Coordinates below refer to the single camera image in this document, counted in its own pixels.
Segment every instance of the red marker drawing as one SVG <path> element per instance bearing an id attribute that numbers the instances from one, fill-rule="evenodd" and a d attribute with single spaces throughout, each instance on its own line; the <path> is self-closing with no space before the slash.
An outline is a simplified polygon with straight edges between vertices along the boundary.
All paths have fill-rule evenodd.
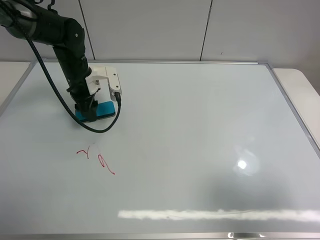
<path id="1" fill-rule="evenodd" d="M 108 164 L 106 163 L 104 157 L 101 154 L 98 155 L 98 159 L 99 159 L 99 162 L 100 162 L 102 167 L 105 167 L 105 165 L 106 165 L 106 167 L 108 168 L 109 172 L 112 173 L 113 175 L 116 175 L 113 171 L 110 170 Z"/>
<path id="2" fill-rule="evenodd" d="M 98 159 L 99 159 L 99 162 L 100 162 L 101 166 L 102 166 L 103 168 L 106 166 L 106 167 L 108 168 L 108 170 L 109 170 L 110 173 L 112 173 L 113 175 L 116 175 L 113 171 L 111 171 L 111 169 L 109 168 L 108 164 L 106 163 L 104 157 L 101 155 L 101 151 L 100 151 L 98 145 L 97 145 L 96 147 L 98 148 L 98 150 L 99 150 L 99 152 L 100 152 L 100 154 L 98 154 Z M 84 152 L 84 153 L 86 154 L 86 158 L 89 159 L 89 148 L 90 148 L 90 145 L 89 145 L 87 151 L 85 151 L 85 150 L 80 150 L 80 151 L 77 151 L 76 154 L 81 153 L 81 152 Z"/>
<path id="3" fill-rule="evenodd" d="M 78 153 L 81 153 L 81 152 L 84 152 L 86 154 L 86 158 L 89 159 L 89 148 L 90 148 L 90 145 L 88 146 L 88 150 L 85 151 L 85 150 L 80 150 L 80 151 L 77 151 L 76 154 Z"/>

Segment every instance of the whiteboard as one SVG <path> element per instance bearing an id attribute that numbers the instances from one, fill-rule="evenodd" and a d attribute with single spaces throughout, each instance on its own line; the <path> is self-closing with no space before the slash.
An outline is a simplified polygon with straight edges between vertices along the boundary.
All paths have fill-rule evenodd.
<path id="1" fill-rule="evenodd" d="M 319 232 L 320 161 L 266 66 L 91 65 L 119 75 L 109 132 L 73 122 L 39 64 L 1 116 L 0 234 Z"/>

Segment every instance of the red scribble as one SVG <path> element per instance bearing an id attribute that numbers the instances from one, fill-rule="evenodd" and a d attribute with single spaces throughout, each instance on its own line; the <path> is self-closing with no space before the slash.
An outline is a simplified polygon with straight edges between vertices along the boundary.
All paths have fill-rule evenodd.
<path id="1" fill-rule="evenodd" d="M 105 165 L 106 165 L 106 167 L 108 168 L 109 172 L 112 173 L 113 175 L 116 175 L 113 171 L 110 170 L 108 164 L 106 163 L 104 157 L 101 154 L 98 155 L 98 159 L 99 159 L 99 162 L 100 162 L 102 167 L 105 167 Z"/>
<path id="2" fill-rule="evenodd" d="M 86 154 L 86 158 L 89 159 L 89 148 L 90 148 L 90 145 L 88 146 L 88 150 L 85 151 L 85 150 L 80 150 L 80 151 L 77 151 L 76 154 L 78 153 L 81 153 L 81 152 L 84 152 Z"/>

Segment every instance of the white wall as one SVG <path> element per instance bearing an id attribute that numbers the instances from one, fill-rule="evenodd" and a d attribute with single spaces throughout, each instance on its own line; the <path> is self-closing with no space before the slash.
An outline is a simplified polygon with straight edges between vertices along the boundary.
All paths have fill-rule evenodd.
<path id="1" fill-rule="evenodd" d="M 202 60 L 269 61 L 320 90 L 320 0 L 213 0 Z"/>
<path id="2" fill-rule="evenodd" d="M 211 0 L 80 0 L 88 59 L 199 61 Z M 78 0 L 62 16 L 84 18 Z M 320 92 L 320 0 L 212 0 L 202 61 L 269 61 L 301 70 Z M 49 46 L 41 55 L 54 58 Z M 24 40 L 0 28 L 0 60 L 32 60 Z"/>

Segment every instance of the white table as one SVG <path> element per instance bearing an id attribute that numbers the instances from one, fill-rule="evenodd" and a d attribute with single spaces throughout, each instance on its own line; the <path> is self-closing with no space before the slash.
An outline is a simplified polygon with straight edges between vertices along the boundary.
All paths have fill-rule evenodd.
<path id="1" fill-rule="evenodd" d="M 123 109 L 107 134 L 74 125 L 38 65 L 3 114 L 0 234 L 319 238 L 319 158 L 265 66 L 108 65 Z M 72 106 L 58 64 L 47 66 Z M 115 176 L 75 154 L 93 142 Z"/>
<path id="2" fill-rule="evenodd" d="M 296 69 L 274 69 L 287 95 L 316 143 L 320 143 L 320 96 L 305 75 Z"/>

